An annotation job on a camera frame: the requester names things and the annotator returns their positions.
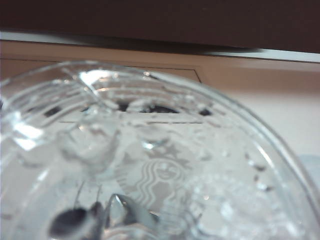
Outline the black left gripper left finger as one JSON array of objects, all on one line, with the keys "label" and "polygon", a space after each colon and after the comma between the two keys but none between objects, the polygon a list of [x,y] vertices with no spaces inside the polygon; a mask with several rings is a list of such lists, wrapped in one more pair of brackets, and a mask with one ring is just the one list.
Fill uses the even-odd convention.
[{"label": "black left gripper left finger", "polygon": [[48,235],[53,240],[99,240],[103,212],[99,201],[88,209],[76,207],[65,210],[54,218]]}]

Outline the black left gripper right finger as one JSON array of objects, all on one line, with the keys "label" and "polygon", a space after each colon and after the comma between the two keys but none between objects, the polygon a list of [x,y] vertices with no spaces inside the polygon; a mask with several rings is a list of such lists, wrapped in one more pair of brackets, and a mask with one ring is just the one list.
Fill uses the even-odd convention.
[{"label": "black left gripper right finger", "polygon": [[156,240],[158,217],[128,196],[114,193],[105,209],[106,240]]}]

